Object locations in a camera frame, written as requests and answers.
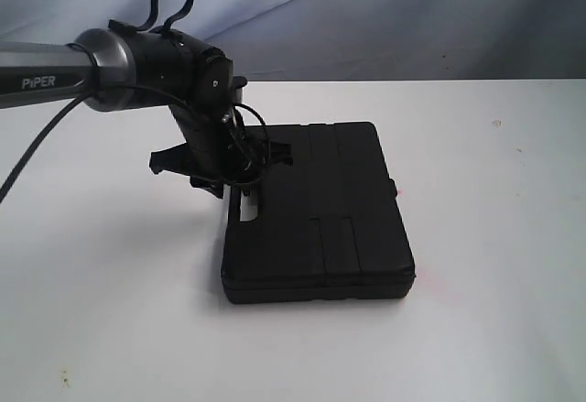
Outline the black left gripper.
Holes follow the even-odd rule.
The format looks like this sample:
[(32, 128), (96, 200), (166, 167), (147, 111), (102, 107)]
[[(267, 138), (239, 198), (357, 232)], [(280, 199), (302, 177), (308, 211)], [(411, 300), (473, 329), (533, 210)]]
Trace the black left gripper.
[[(256, 184), (256, 141), (246, 133), (238, 109), (248, 80), (233, 78), (229, 92), (212, 104), (191, 101), (183, 106), (172, 104), (170, 113), (185, 143), (150, 154), (149, 168), (190, 179), (196, 189), (217, 198), (226, 186), (249, 190)], [(292, 145), (264, 141), (264, 166), (293, 165)]]

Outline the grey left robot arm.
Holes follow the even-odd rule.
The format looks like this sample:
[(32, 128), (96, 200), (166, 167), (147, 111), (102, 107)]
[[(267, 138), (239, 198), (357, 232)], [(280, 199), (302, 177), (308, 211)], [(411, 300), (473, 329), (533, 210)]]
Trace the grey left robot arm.
[(247, 131), (241, 110), (247, 80), (218, 48), (177, 30), (98, 29), (68, 45), (6, 42), (1, 46), (4, 109), (67, 100), (17, 162), (6, 195), (57, 123), (77, 105), (120, 112), (167, 106), (184, 138), (154, 152), (149, 167), (190, 179), (194, 188), (222, 197), (225, 186), (244, 192), (277, 163), (292, 164), (291, 147)]

